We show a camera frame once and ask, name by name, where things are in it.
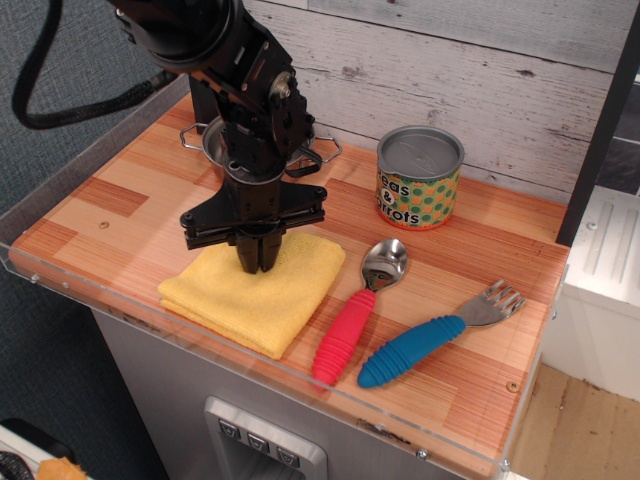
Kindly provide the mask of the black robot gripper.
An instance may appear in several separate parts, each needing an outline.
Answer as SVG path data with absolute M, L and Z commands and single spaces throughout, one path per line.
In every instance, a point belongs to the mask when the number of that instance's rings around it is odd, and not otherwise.
M 246 273 L 271 270 L 285 231 L 322 221 L 328 196 L 324 187 L 284 181 L 285 173 L 282 162 L 257 173 L 225 159 L 219 190 L 180 217 L 187 247 L 235 243 Z

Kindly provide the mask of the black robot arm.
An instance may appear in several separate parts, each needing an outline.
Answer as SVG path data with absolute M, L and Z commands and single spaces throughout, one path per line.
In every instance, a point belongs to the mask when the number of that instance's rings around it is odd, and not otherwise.
M 287 230 L 324 218 L 325 188 L 283 180 L 314 137 L 292 58 L 240 1 L 116 1 L 125 31 L 164 70 L 212 90 L 223 183 L 180 219 L 189 248 L 235 247 L 245 272 L 274 267 Z

